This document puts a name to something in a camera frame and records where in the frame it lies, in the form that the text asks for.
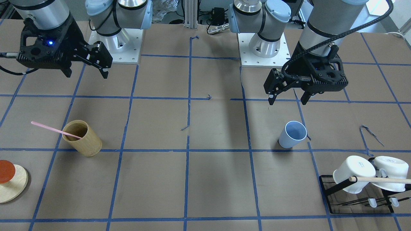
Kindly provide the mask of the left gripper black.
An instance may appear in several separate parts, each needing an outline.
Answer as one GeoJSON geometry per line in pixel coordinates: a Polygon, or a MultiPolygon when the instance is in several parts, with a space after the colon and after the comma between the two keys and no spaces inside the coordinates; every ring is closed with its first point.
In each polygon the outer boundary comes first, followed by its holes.
{"type": "Polygon", "coordinates": [[[304,91],[301,97],[302,105],[306,105],[311,96],[315,94],[343,90],[348,85],[348,80],[342,60],[338,56],[339,47],[333,44],[332,46],[327,45],[326,48],[329,51],[325,56],[308,53],[296,59],[299,53],[305,51],[305,48],[298,42],[292,54],[293,62],[285,69],[285,73],[292,77],[284,77],[281,71],[273,68],[263,84],[269,104],[273,105],[276,97],[286,91],[289,84],[296,81],[298,83],[293,87],[304,91]]]}

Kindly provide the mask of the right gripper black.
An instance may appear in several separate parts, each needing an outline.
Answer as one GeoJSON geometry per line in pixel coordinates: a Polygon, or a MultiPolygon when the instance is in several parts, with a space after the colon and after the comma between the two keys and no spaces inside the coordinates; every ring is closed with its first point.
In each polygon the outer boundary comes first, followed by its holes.
{"type": "Polygon", "coordinates": [[[61,70],[69,78],[72,61],[82,61],[96,68],[104,79],[113,58],[102,41],[88,44],[70,14],[58,27],[49,30],[37,28],[31,18],[26,18],[21,34],[17,61],[28,68],[61,70]]]}

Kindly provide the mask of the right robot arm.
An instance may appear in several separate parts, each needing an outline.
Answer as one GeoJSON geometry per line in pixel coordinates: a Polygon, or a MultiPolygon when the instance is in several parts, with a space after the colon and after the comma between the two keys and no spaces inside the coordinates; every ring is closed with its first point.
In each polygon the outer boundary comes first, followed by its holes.
{"type": "Polygon", "coordinates": [[[115,51],[129,45],[126,29],[148,29],[152,23],[151,0],[87,0],[85,7],[89,28],[100,40],[89,44],[83,36],[68,5],[63,0],[11,0],[11,5],[23,18],[20,49],[16,53],[1,53],[15,58],[26,72],[1,70],[13,75],[26,75],[39,69],[61,70],[72,74],[73,61],[93,66],[108,77],[115,51]]]}

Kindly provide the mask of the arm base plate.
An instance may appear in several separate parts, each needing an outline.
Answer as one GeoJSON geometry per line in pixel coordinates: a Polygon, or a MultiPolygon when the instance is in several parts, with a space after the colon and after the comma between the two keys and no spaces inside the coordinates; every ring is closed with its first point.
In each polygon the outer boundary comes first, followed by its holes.
{"type": "Polygon", "coordinates": [[[113,58],[113,64],[138,64],[144,32],[123,28],[117,35],[105,37],[92,31],[88,43],[102,41],[113,58]]]}
{"type": "Polygon", "coordinates": [[[270,43],[259,41],[259,37],[252,39],[254,33],[239,33],[238,48],[242,67],[280,68],[291,55],[286,42],[285,35],[282,34],[279,41],[270,43]]]}

